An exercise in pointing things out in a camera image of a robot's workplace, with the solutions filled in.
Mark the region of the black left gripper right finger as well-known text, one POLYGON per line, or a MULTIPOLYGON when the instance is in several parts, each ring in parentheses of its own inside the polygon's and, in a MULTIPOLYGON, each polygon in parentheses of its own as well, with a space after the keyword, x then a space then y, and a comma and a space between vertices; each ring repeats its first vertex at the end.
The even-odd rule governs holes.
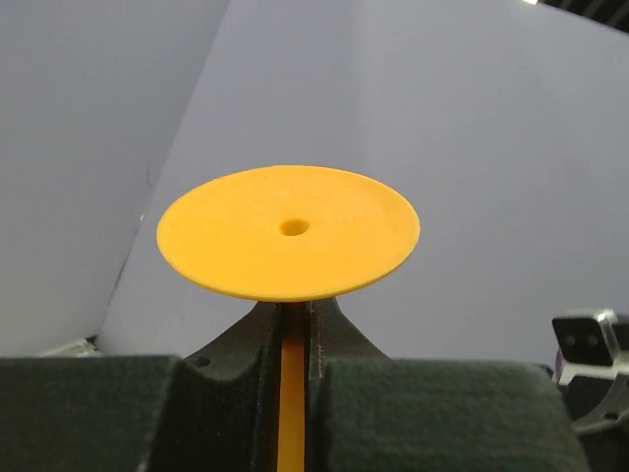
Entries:
POLYGON ((391 359, 333 299, 310 314, 311 471, 586 471, 547 369, 391 359))

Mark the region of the yellow plastic goblet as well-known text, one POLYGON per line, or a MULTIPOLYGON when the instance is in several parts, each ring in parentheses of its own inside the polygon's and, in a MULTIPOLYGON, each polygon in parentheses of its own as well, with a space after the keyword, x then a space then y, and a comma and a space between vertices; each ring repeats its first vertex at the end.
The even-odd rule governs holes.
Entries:
POLYGON ((274 165, 204 183, 161 216, 157 247, 179 275, 253 308, 182 371, 182 413, 215 471, 307 471, 322 362, 378 355, 337 297, 382 280, 421 234, 413 206, 370 177, 274 165))

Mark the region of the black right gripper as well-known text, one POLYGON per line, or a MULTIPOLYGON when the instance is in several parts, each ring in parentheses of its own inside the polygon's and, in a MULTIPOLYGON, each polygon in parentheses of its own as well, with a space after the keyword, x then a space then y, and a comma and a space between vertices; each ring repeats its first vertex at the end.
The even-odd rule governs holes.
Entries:
POLYGON ((563 391, 576 433, 628 428, 628 375, 615 379, 575 376, 563 391))

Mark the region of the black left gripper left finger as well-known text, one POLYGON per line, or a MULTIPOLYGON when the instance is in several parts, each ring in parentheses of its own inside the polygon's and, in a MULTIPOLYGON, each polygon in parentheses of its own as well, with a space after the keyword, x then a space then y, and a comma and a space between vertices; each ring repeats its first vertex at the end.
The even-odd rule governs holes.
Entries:
POLYGON ((5 358, 5 471, 272 471, 279 312, 259 303, 197 353, 5 358))

